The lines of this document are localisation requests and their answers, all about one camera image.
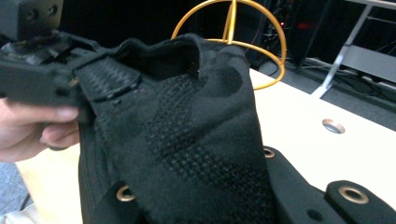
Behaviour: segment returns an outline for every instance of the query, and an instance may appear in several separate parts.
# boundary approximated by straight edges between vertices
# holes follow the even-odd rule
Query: metal grommet
[[[129,187],[127,185],[121,187],[119,191],[117,191],[117,199],[121,202],[128,203],[130,201],[133,201],[135,199],[135,196],[131,194],[130,192],[125,192],[129,191]]]
[[[332,133],[345,133],[346,128],[344,125],[332,120],[332,119],[324,119],[322,121],[323,126]]]
[[[369,197],[358,189],[343,186],[338,189],[338,192],[350,202],[365,204],[369,202]]]
[[[269,148],[264,148],[264,154],[266,159],[271,159],[275,156],[275,152]]]

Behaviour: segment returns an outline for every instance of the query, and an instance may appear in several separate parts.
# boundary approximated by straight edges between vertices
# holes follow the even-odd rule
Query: metal stand
[[[360,55],[358,54],[353,54],[350,52],[351,49],[359,49],[360,51],[364,50],[364,53],[362,54],[363,56],[366,57],[365,61],[371,61],[371,58],[378,58],[375,57],[377,56],[377,52],[374,51],[370,51],[368,49],[361,49],[359,47],[353,46],[352,42],[355,39],[356,35],[358,34],[359,30],[361,29],[361,27],[363,26],[365,20],[367,19],[371,9],[373,7],[385,7],[385,8],[389,8],[389,9],[396,9],[396,4],[395,3],[391,3],[391,2],[383,2],[383,1],[377,1],[377,0],[348,0],[351,2],[356,2],[356,3],[362,3],[362,4],[366,4],[366,8],[363,10],[363,12],[361,13],[361,16],[359,17],[359,20],[357,21],[355,27],[353,28],[352,32],[350,33],[346,43],[344,44],[344,46],[341,48],[340,52],[338,53],[337,57],[335,58],[335,61],[332,65],[331,70],[329,71],[328,75],[326,76],[326,78],[324,79],[323,83],[314,91],[312,92],[312,96],[316,97],[316,98],[321,98],[326,91],[329,90],[329,88],[332,87],[332,79],[335,76],[335,73],[337,72],[338,68],[340,67],[341,64],[345,64],[345,65],[349,65],[351,67],[360,69],[361,67],[367,66],[366,63],[362,63],[362,60],[349,60],[348,63],[346,63],[345,57],[360,57]],[[383,78],[386,79],[390,79],[393,80],[394,79],[394,75],[388,75],[389,71],[392,71],[392,67],[395,66],[396,64],[396,60],[388,55],[382,55],[381,57],[383,60],[390,62],[392,61],[392,63],[388,63],[389,67],[386,70],[381,70],[381,69],[376,69],[376,70],[381,70],[381,72],[386,73],[385,76]],[[364,72],[373,72],[373,69],[366,69],[364,70]]]

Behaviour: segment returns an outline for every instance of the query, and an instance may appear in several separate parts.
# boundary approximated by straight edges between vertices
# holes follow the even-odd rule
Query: finger
[[[0,115],[4,121],[13,125],[36,122],[67,122],[78,116],[78,108],[72,106],[51,107],[2,101],[0,109],[2,109],[2,112],[4,111],[3,115]]]
[[[79,133],[74,131],[60,139],[46,143],[49,147],[68,148],[79,142]]]
[[[45,143],[54,142],[75,131],[78,131],[78,124],[76,121],[51,124],[44,129],[41,141]]]
[[[12,146],[0,150],[0,161],[14,162],[23,161],[34,157],[47,148],[38,141],[41,131],[25,136],[21,141]]]

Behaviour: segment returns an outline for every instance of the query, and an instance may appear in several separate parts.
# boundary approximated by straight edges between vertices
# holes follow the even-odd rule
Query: knit fabric
[[[122,181],[149,223],[274,223],[248,69],[240,48],[183,35],[77,70],[95,114],[80,127],[84,219]]]

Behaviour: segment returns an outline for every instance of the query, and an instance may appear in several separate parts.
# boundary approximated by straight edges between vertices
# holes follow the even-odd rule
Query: table hole
[[[332,119],[324,119],[322,121],[323,126],[332,133],[344,133],[346,129],[344,126]]]

